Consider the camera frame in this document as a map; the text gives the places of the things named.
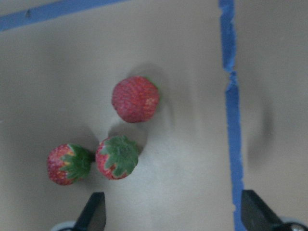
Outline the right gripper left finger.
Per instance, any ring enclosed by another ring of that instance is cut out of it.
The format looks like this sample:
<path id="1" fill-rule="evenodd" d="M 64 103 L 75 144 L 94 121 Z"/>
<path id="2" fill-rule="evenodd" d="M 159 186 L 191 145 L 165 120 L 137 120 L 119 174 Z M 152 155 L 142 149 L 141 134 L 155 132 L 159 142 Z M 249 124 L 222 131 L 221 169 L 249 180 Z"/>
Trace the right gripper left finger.
<path id="1" fill-rule="evenodd" d="M 106 208 L 104 192 L 94 192 L 87 201 L 74 231 L 103 231 L 106 226 Z"/>

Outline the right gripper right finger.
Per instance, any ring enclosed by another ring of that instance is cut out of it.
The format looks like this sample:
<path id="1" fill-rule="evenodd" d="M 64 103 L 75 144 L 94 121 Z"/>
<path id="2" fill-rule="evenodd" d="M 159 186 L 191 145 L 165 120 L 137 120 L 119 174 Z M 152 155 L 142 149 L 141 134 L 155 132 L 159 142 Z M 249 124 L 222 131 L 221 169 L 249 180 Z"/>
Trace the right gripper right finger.
<path id="1" fill-rule="evenodd" d="M 247 231 L 306 231 L 296 221 L 282 221 L 253 190 L 242 190 L 241 221 Z"/>

